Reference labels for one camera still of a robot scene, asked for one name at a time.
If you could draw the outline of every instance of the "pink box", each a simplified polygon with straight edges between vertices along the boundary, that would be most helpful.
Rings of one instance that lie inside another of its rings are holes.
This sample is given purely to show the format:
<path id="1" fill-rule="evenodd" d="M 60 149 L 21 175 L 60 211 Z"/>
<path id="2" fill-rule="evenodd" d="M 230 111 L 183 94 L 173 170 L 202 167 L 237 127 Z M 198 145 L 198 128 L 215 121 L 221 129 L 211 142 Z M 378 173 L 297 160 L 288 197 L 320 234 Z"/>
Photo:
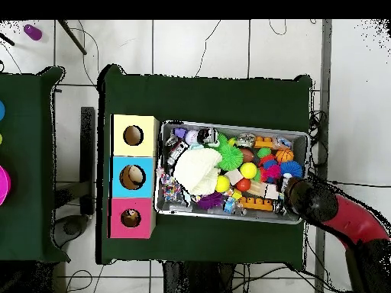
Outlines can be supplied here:
<path id="1" fill-rule="evenodd" d="M 124 211 L 138 211 L 141 220 L 136 227 L 126 227 L 121 222 Z M 109 238 L 141 238 L 148 239 L 156 224 L 156 213 L 153 209 L 152 198 L 113 198 L 111 200 L 111 233 Z"/>

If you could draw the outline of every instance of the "orange building block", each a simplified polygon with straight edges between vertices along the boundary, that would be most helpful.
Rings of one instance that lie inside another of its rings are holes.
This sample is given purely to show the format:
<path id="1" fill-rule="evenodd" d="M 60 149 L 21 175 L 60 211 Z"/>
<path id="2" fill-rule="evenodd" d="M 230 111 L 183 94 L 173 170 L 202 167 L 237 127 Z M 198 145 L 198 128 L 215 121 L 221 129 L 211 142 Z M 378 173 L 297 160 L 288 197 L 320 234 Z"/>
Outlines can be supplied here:
<path id="1" fill-rule="evenodd" d="M 273 141 L 270 137 L 255 137 L 254 148 L 269 147 L 273 148 Z"/>
<path id="2" fill-rule="evenodd" d="M 273 204 L 269 199 L 242 197 L 239 199 L 239 202 L 243 205 L 244 208 L 273 211 Z"/>

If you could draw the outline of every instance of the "blue object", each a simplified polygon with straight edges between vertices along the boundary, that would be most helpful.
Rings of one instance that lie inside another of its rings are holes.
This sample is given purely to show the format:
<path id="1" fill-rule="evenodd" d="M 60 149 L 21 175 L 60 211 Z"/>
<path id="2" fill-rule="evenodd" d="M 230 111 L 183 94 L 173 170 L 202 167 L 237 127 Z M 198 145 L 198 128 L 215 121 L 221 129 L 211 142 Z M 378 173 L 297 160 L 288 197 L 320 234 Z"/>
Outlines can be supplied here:
<path id="1" fill-rule="evenodd" d="M 5 115 L 5 106 L 4 104 L 0 101 L 0 120 L 4 118 Z"/>
<path id="2" fill-rule="evenodd" d="M 145 182 L 137 190 L 128 190 L 120 182 L 120 174 L 125 166 L 136 165 L 145 172 Z M 113 198 L 152 198 L 153 197 L 153 158 L 152 157 L 113 157 Z"/>
<path id="3" fill-rule="evenodd" d="M 296 161 L 281 163 L 281 174 L 289 173 L 296 178 L 302 178 L 302 166 Z"/>
<path id="4" fill-rule="evenodd" d="M 274 159 L 267 161 L 263 164 L 264 169 L 269 169 L 272 165 L 277 165 L 277 162 Z"/>

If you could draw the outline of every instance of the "yellow ball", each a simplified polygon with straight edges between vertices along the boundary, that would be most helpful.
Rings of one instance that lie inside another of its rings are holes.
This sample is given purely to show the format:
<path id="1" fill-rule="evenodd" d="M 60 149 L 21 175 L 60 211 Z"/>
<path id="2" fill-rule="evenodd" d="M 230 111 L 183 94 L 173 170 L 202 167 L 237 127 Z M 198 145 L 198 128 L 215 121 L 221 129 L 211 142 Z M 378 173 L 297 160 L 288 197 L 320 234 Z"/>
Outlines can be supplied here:
<path id="1" fill-rule="evenodd" d="M 257 167 L 253 163 L 245 163 L 241 166 L 241 174 L 246 179 L 252 179 L 257 174 Z"/>
<path id="2" fill-rule="evenodd" d="M 219 175 L 217 177 L 216 191 L 217 192 L 226 192 L 229 189 L 229 178 L 224 175 Z"/>

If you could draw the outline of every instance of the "orange ball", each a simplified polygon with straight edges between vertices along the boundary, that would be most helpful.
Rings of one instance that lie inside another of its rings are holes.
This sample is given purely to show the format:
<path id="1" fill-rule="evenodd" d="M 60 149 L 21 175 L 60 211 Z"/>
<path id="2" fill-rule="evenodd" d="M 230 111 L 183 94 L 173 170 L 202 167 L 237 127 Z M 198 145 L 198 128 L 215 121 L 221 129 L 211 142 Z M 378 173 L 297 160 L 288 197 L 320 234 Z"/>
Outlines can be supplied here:
<path id="1" fill-rule="evenodd" d="M 293 151 L 278 150 L 276 153 L 276 160 L 278 163 L 289 162 L 293 160 Z"/>

